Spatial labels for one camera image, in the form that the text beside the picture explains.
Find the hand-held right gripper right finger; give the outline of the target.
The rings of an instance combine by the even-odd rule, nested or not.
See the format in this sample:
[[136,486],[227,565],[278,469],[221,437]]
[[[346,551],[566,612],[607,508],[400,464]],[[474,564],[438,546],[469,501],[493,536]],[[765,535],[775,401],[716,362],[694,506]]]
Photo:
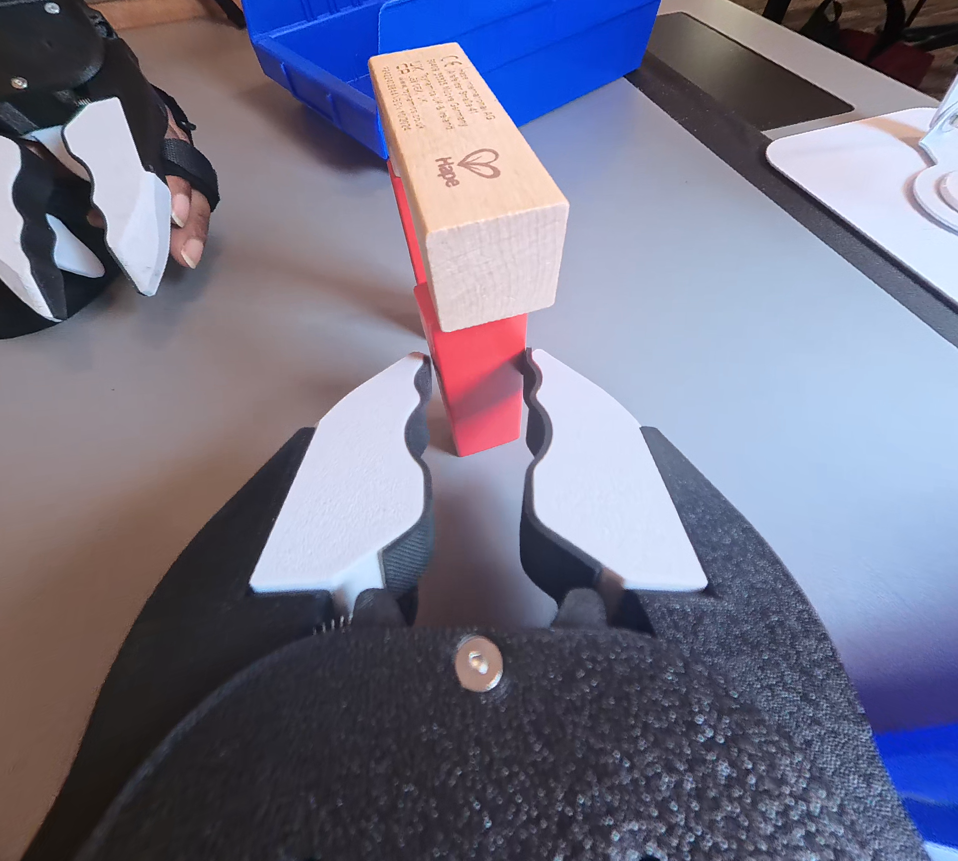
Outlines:
[[520,559],[555,600],[605,577],[618,590],[703,591],[707,577],[640,423],[543,349],[525,353]]

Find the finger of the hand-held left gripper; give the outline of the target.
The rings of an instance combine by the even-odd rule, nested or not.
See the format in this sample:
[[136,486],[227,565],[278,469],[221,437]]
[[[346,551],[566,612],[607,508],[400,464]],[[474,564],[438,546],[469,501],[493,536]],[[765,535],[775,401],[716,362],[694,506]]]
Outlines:
[[75,195],[47,160],[1,137],[2,322],[59,323],[105,288],[102,234]]
[[171,194],[143,167],[120,100],[83,107],[64,127],[63,141],[89,174],[105,244],[137,291],[154,295],[169,255]]

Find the red wooden block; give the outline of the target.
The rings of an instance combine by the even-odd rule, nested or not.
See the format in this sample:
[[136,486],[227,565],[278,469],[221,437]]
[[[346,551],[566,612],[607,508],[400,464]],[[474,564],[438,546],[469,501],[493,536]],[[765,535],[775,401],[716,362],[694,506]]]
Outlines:
[[408,248],[415,281],[417,285],[424,285],[426,283],[425,264],[419,247],[415,223],[413,221],[411,208],[405,193],[402,179],[398,171],[395,169],[392,160],[387,160],[387,168],[401,217],[401,225]]
[[527,315],[443,331],[427,284],[416,285],[430,355],[456,453],[466,457],[520,437]]

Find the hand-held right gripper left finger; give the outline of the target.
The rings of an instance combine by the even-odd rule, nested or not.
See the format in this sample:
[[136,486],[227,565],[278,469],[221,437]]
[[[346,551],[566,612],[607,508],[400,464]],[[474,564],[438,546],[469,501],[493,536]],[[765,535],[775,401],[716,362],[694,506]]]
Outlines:
[[426,410],[429,358],[413,352],[336,403],[317,423],[250,586],[327,591],[338,611],[383,589],[415,590],[435,523]]

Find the pale wooden block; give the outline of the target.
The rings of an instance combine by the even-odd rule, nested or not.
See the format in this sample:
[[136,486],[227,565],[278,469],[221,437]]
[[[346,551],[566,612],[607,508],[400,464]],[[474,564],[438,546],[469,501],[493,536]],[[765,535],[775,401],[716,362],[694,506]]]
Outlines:
[[461,46],[368,66],[440,328],[552,306],[568,200]]

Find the white document stand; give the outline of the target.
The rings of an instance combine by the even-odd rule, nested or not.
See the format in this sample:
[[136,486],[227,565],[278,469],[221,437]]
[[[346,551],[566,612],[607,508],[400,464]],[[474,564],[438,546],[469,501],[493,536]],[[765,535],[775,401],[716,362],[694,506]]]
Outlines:
[[957,82],[916,108],[782,137],[768,163],[957,300]]

